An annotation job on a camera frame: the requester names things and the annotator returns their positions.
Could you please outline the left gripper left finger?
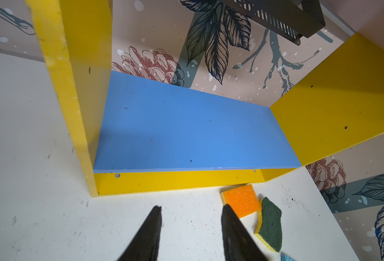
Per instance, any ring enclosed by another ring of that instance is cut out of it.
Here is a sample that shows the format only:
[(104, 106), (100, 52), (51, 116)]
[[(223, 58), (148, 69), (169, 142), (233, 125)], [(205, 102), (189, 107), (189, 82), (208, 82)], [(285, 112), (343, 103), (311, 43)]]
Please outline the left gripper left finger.
[(154, 206), (118, 261), (156, 261), (162, 224), (161, 207)]

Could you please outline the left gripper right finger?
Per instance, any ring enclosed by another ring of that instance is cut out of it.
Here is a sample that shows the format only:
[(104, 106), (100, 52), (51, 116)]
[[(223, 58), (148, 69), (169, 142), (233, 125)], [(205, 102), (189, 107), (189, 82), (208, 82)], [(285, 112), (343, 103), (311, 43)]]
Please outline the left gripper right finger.
[(268, 261), (228, 204), (222, 209), (221, 225), (226, 261)]

